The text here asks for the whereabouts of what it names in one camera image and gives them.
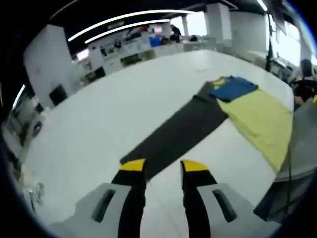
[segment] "white table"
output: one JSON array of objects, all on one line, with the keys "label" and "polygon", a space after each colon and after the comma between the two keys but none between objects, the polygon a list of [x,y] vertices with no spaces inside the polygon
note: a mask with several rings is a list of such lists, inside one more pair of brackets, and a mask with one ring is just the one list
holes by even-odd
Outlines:
[{"label": "white table", "polygon": [[[61,103],[32,141],[26,167],[45,186],[37,213],[46,224],[72,215],[75,203],[110,182],[119,159],[198,92],[223,75],[244,77],[293,110],[292,90],[243,60],[212,51],[166,56],[102,78]],[[275,179],[267,161],[227,119],[186,153],[205,163],[256,206]],[[148,183],[141,237],[188,237],[179,160]]]}]

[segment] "ceiling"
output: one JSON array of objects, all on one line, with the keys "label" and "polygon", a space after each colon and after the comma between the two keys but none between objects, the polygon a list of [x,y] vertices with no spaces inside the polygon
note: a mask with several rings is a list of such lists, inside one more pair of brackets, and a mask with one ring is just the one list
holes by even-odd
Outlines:
[{"label": "ceiling", "polygon": [[[236,5],[239,11],[248,11],[258,14],[263,14],[261,6],[257,0],[227,0]],[[97,0],[75,0],[71,5],[56,14],[51,20],[50,24],[64,27],[66,37],[69,38],[79,31],[92,26],[103,20],[124,15],[127,13],[156,10],[156,9],[188,9],[193,11],[205,10],[208,3],[225,2],[221,0],[138,0],[127,3],[119,3],[117,6],[109,8],[108,1]],[[124,19],[124,25],[136,23],[140,21],[156,20],[164,18],[165,14],[146,14]],[[168,18],[175,17],[177,14],[169,15]],[[97,27],[84,35],[74,39],[68,44],[72,54],[86,47],[84,41],[107,31],[109,24]]]},{"label": "ceiling", "polygon": [[[134,0],[134,1],[99,1],[99,0],[53,0],[53,1],[8,1],[6,9],[10,9],[9,18],[2,14],[1,21],[5,32],[1,47],[2,99],[5,106],[11,108],[22,84],[31,88],[23,66],[23,52],[32,39],[47,24],[64,27],[66,37],[100,21],[142,10],[151,9],[183,9],[195,6],[194,11],[204,10],[206,4],[221,0]],[[239,11],[263,14],[257,0],[227,0],[236,5]],[[154,20],[164,17],[161,14],[147,14],[125,19],[124,24]],[[85,33],[68,43],[72,54],[85,48],[84,41],[106,31],[101,26]]]}]

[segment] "person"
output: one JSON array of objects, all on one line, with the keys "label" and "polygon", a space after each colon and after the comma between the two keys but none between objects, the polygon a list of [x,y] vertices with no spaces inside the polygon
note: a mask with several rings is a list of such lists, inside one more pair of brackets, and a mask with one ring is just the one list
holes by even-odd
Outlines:
[{"label": "person", "polygon": [[107,56],[106,50],[103,46],[100,47],[100,51],[101,51],[101,54],[103,55],[103,57]]},{"label": "person", "polygon": [[317,82],[317,71],[309,59],[303,59],[300,62],[300,67],[293,70],[291,75],[288,77],[288,83],[291,83],[297,77]]},{"label": "person", "polygon": [[114,47],[117,49],[121,48],[121,41],[119,41],[118,39],[114,40]]},{"label": "person", "polygon": [[295,110],[317,93],[317,71],[309,59],[303,59],[300,67],[288,78],[294,91]]},{"label": "person", "polygon": [[170,27],[172,28],[172,31],[173,31],[173,34],[170,36],[170,40],[179,43],[180,42],[180,36],[182,35],[180,33],[180,30],[174,25],[171,25]]}]

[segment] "white pillar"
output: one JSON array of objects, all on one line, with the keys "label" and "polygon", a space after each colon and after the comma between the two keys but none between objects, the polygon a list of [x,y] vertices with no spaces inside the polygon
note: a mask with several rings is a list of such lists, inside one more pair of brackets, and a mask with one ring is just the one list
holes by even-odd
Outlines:
[{"label": "white pillar", "polygon": [[183,26],[184,26],[184,35],[189,36],[186,15],[182,16],[182,21],[183,21]]},{"label": "white pillar", "polygon": [[172,29],[170,27],[170,23],[164,23],[162,25],[162,35],[169,38],[170,35],[172,34]]},{"label": "white pillar", "polygon": [[68,50],[64,29],[47,25],[23,53],[24,65],[33,90],[43,108],[53,108],[49,94],[62,85],[72,94],[74,65]]},{"label": "white pillar", "polygon": [[217,41],[232,40],[229,8],[221,3],[207,5],[205,13],[207,34]]}]

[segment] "white wall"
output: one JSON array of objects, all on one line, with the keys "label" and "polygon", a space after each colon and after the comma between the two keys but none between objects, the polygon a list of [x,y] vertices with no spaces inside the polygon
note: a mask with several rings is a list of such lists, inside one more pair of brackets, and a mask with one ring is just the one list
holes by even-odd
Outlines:
[{"label": "white wall", "polygon": [[101,38],[100,40],[96,40],[96,41],[93,41],[92,43],[90,43],[88,45],[88,49],[92,50],[93,47],[99,48],[100,46],[103,46],[103,47],[107,47],[110,45],[113,46],[115,39],[122,40],[126,36],[127,33],[128,33],[128,30],[120,31],[117,33],[113,33],[112,35],[105,36],[105,37]]},{"label": "white wall", "polygon": [[62,27],[47,25],[33,39],[23,57],[30,83],[43,108],[54,107],[49,94],[60,84],[67,95],[72,94],[74,65]]},{"label": "white wall", "polygon": [[306,43],[303,37],[301,37],[301,60],[304,59],[311,59],[312,57],[312,51],[309,47],[309,45]]},{"label": "white wall", "polygon": [[232,43],[235,49],[266,52],[265,16],[230,12]]},{"label": "white wall", "polygon": [[170,27],[170,23],[164,23],[161,25],[162,26],[162,35],[169,38],[170,35],[172,34],[172,29]]},{"label": "white wall", "polygon": [[89,52],[89,59],[92,70],[96,70],[99,67],[102,67],[104,64],[104,58],[99,48],[96,48]]}]

